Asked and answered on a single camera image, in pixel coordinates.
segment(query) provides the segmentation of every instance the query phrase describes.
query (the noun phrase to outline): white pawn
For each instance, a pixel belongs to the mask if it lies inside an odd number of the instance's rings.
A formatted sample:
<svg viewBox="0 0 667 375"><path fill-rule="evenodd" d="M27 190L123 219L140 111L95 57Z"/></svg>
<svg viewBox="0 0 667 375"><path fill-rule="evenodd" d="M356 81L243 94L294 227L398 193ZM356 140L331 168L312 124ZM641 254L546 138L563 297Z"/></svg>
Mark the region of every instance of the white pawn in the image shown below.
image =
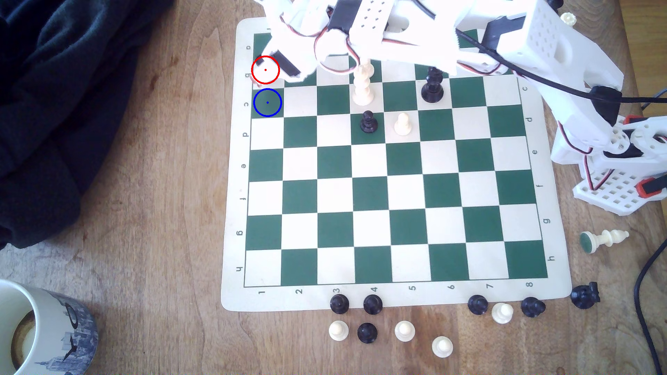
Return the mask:
<svg viewBox="0 0 667 375"><path fill-rule="evenodd" d="M512 315L514 315L514 308L509 304L500 302L499 304L495 304L491 309L491 317L498 324L509 323L512 320Z"/></svg>
<svg viewBox="0 0 667 375"><path fill-rule="evenodd" d="M396 324L394 334L398 340L408 342L415 336L415 326L407 320L402 320Z"/></svg>
<svg viewBox="0 0 667 375"><path fill-rule="evenodd" d="M394 131L398 135L408 135L412 130L412 124L410 123L410 118L408 114L403 112L398 115L398 119L394 124Z"/></svg>
<svg viewBox="0 0 667 375"><path fill-rule="evenodd" d="M599 236L594 235L591 232L582 232L579 236L579 243L587 254L593 254L598 246L605 244L607 247L610 247L613 244L617 244L626 238L630 234L625 230L603 230L602 234Z"/></svg>
<svg viewBox="0 0 667 375"><path fill-rule="evenodd" d="M349 333L350 329L348 328L348 325L342 320L336 320L329 326L329 336L336 341L345 340Z"/></svg>
<svg viewBox="0 0 667 375"><path fill-rule="evenodd" d="M452 355L452 352L454 351L454 345L449 338L446 338L445 336L438 336L435 340L433 340L431 349L433 350L433 354L436 356L440 358L447 358L448 356Z"/></svg>

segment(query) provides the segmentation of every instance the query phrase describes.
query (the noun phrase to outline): red circle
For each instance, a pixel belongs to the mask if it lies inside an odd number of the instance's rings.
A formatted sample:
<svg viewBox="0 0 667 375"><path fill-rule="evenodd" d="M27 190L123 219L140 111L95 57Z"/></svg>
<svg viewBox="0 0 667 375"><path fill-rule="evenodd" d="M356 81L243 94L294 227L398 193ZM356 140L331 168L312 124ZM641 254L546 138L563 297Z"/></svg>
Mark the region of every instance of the red circle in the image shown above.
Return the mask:
<svg viewBox="0 0 667 375"><path fill-rule="evenodd" d="M273 79L273 81L270 81L270 82L262 82L262 81L258 80L258 79L255 77L255 72L254 72L254 69L255 69L255 63L257 62L257 60L261 59L262 57L268 57L268 58L270 58L270 59L273 60L273 62L275 63L275 66L278 67L278 74L275 75L275 78ZM262 85L270 85L271 83L275 82L276 79L278 79L278 76L280 75L280 64L278 63L278 61L277 61L276 59L272 58L271 56L262 55L262 56L259 56L257 59L255 59L255 61L252 62L252 65L250 65L250 74L252 74L253 79L254 79L255 81L257 81L258 83L261 83Z"/></svg>

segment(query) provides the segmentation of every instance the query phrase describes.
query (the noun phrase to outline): chess piece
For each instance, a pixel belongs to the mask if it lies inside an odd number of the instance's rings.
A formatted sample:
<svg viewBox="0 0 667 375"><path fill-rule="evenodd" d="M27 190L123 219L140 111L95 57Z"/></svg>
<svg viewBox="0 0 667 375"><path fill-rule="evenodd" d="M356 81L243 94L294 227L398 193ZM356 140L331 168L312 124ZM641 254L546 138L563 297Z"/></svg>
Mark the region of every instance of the chess piece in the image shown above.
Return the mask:
<svg viewBox="0 0 667 375"><path fill-rule="evenodd" d="M427 103L437 103L445 96L442 88L442 71L436 67L429 67L426 75L426 84L422 87L422 98Z"/></svg>

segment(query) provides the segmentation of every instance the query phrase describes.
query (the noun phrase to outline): blue circle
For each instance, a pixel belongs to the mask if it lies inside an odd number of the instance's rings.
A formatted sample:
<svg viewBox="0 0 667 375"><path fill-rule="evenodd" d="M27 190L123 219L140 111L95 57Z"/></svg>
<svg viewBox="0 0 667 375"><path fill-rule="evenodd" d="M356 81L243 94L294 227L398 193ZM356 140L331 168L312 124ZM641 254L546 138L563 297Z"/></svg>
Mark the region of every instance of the blue circle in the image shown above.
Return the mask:
<svg viewBox="0 0 667 375"><path fill-rule="evenodd" d="M280 99L280 106L278 107L278 110L273 112L270 115L265 115L264 113L258 111L257 110L257 105L255 104L255 102L257 101L257 95L259 95L259 93L261 93L262 91L266 91L266 90L273 91L276 95L278 95L278 99ZM280 96L278 91L276 91L274 89L261 89L261 90L257 91L257 93L255 94L255 97L252 99L252 106L255 107L255 112L257 112L260 116L273 117L273 116L277 115L278 112L280 112L280 110L282 109L282 107L283 107L283 98L282 98L282 96Z"/></svg>

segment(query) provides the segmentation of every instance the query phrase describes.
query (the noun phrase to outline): white square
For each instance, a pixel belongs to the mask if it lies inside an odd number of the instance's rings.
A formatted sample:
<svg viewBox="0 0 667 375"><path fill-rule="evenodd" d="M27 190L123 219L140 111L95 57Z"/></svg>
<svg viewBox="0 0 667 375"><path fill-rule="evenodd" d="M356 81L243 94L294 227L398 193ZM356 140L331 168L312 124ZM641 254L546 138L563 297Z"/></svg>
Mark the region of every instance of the white square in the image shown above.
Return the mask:
<svg viewBox="0 0 667 375"><path fill-rule="evenodd" d="M500 206L502 237L507 241L535 241L542 239L536 204L509 204Z"/></svg>
<svg viewBox="0 0 667 375"><path fill-rule="evenodd" d="M412 124L412 130L407 135L398 135L394 129L398 115L403 112L385 112L384 113L384 141L386 143L407 143L419 142L419 112L405 111Z"/></svg>
<svg viewBox="0 0 667 375"><path fill-rule="evenodd" d="M382 61L382 81L400 82L415 80L415 65L402 61Z"/></svg>
<svg viewBox="0 0 667 375"><path fill-rule="evenodd" d="M352 145L352 177L387 175L387 147L384 143Z"/></svg>
<svg viewBox="0 0 667 375"><path fill-rule="evenodd" d="M519 83L512 75L489 75L483 78L486 105L521 104Z"/></svg>
<svg viewBox="0 0 667 375"><path fill-rule="evenodd" d="M354 85L350 85L350 113L363 113L365 111L371 111L373 113L384 112L384 96L383 96L383 86L382 82L371 83L369 86L373 92L373 101L368 105L357 105L352 99L354 95Z"/></svg>
<svg viewBox="0 0 667 375"><path fill-rule="evenodd" d="M429 244L464 244L466 227L463 221L463 208L427 208L426 234Z"/></svg>
<svg viewBox="0 0 667 375"><path fill-rule="evenodd" d="M350 68L350 57L347 55L329 56L324 60L323 64L324 66L331 69L346 70ZM348 74L336 75L322 69L321 66L317 67L318 86L347 85L349 83L350 83L350 75Z"/></svg>
<svg viewBox="0 0 667 375"><path fill-rule="evenodd" d="M318 284L354 284L354 248L317 249Z"/></svg>
<svg viewBox="0 0 667 375"><path fill-rule="evenodd" d="M450 88L450 80L445 78L442 80L442 89L445 91L442 99L436 103L428 103L422 97L422 87L426 84L425 79L420 79L415 81L415 87L417 89L417 109L420 111L427 109L449 109L452 108L452 90Z"/></svg>
<svg viewBox="0 0 667 375"><path fill-rule="evenodd" d="M420 147L423 174L458 173L456 141L424 141Z"/></svg>
<svg viewBox="0 0 667 375"><path fill-rule="evenodd" d="M245 286L279 286L282 251L246 250Z"/></svg>
<svg viewBox="0 0 667 375"><path fill-rule="evenodd" d="M490 138L489 112L486 107L453 108L454 138Z"/></svg>
<svg viewBox="0 0 667 375"><path fill-rule="evenodd" d="M475 171L459 173L461 206L497 206L498 184L495 171Z"/></svg>
<svg viewBox="0 0 667 375"><path fill-rule="evenodd" d="M283 249L317 248L317 214L286 214L282 219Z"/></svg>
<svg viewBox="0 0 667 375"><path fill-rule="evenodd" d="M496 171L516 171L530 169L526 137L491 138Z"/></svg>
<svg viewBox="0 0 667 375"><path fill-rule="evenodd" d="M317 117L317 146L347 146L352 144L350 115L320 115Z"/></svg>
<svg viewBox="0 0 667 375"><path fill-rule="evenodd" d="M283 180L317 179L317 147L283 149Z"/></svg>
<svg viewBox="0 0 667 375"><path fill-rule="evenodd" d="M392 246L392 281L431 281L427 244Z"/></svg>
<svg viewBox="0 0 667 375"><path fill-rule="evenodd" d="M354 246L389 246L392 244L392 232L389 225L389 211L354 211L352 212Z"/></svg>
<svg viewBox="0 0 667 375"><path fill-rule="evenodd" d="M283 148L283 121L282 117L252 119L250 149Z"/></svg>
<svg viewBox="0 0 667 375"><path fill-rule="evenodd" d="M284 117L317 115L317 86L285 87L283 94Z"/></svg>
<svg viewBox="0 0 667 375"><path fill-rule="evenodd" d="M351 212L352 178L317 181L317 212Z"/></svg>
<svg viewBox="0 0 667 375"><path fill-rule="evenodd" d="M283 182L261 181L248 184L248 216L283 213Z"/></svg>
<svg viewBox="0 0 667 375"><path fill-rule="evenodd" d="M471 280L506 279L507 255L504 242L468 242L468 276Z"/></svg>
<svg viewBox="0 0 667 375"><path fill-rule="evenodd" d="M420 174L387 176L390 210L425 208L424 177Z"/></svg>

